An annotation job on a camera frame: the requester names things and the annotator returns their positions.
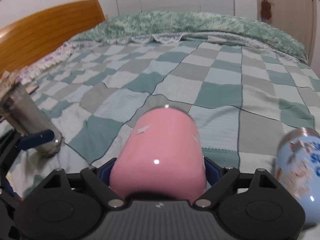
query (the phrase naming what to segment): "wooden object on bed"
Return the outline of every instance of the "wooden object on bed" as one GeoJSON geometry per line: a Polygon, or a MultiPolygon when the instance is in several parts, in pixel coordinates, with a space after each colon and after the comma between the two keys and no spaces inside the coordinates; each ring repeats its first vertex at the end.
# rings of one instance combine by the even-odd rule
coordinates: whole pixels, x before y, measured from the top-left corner
{"type": "Polygon", "coordinates": [[[0,30],[0,73],[36,62],[104,20],[98,0],[82,0],[37,12],[4,27],[0,30]]]}

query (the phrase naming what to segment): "stainless steel cup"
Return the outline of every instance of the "stainless steel cup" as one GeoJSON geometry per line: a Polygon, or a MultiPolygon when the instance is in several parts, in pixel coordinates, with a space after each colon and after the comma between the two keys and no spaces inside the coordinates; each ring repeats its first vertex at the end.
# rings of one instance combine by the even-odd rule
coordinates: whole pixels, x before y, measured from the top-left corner
{"type": "Polygon", "coordinates": [[[53,141],[36,147],[44,157],[55,155],[61,147],[62,134],[36,106],[23,85],[17,84],[0,101],[0,114],[21,134],[30,135],[50,129],[54,132],[53,141]]]}

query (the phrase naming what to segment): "plaid bedspread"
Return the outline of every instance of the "plaid bedspread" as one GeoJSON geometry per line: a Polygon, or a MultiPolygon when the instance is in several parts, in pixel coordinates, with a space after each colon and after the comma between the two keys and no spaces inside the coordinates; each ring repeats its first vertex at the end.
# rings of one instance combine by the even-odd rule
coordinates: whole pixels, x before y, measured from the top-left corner
{"type": "Polygon", "coordinates": [[[32,98],[65,144],[48,160],[20,153],[9,176],[24,197],[54,168],[79,172],[117,157],[138,118],[156,106],[188,112],[204,155],[242,172],[271,171],[279,140],[293,128],[320,131],[319,78],[268,49],[201,40],[96,47],[73,53],[38,83],[32,98]]]}

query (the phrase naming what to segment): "pink bottle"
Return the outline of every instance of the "pink bottle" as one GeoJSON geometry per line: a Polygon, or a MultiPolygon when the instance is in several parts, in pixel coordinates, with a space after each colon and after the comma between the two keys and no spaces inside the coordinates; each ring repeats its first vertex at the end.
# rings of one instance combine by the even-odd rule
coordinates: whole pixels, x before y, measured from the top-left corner
{"type": "Polygon", "coordinates": [[[110,187],[121,198],[152,192],[192,204],[206,190],[195,122],[168,105],[146,112],[112,168],[110,187]]]}

